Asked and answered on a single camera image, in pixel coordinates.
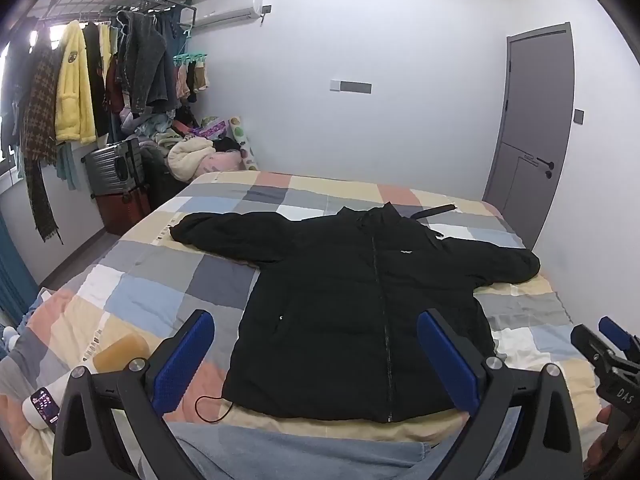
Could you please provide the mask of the person right hand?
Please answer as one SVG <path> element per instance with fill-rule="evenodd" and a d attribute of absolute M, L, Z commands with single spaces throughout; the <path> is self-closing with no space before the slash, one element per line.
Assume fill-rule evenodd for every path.
<path fill-rule="evenodd" d="M 613 408 L 611 405 L 602 408 L 600 413 L 597 416 L 597 422 L 604 426 L 608 426 L 610 424 L 610 419 L 612 417 Z M 593 442 L 590 446 L 587 457 L 584 461 L 584 473 L 591 474 L 595 471 L 602 460 L 605 459 L 608 454 L 612 451 L 613 448 L 616 448 L 617 441 L 614 440 L 615 434 L 613 434 L 610 430 L 606 430 L 603 434 L 600 434 L 599 437 Z"/>

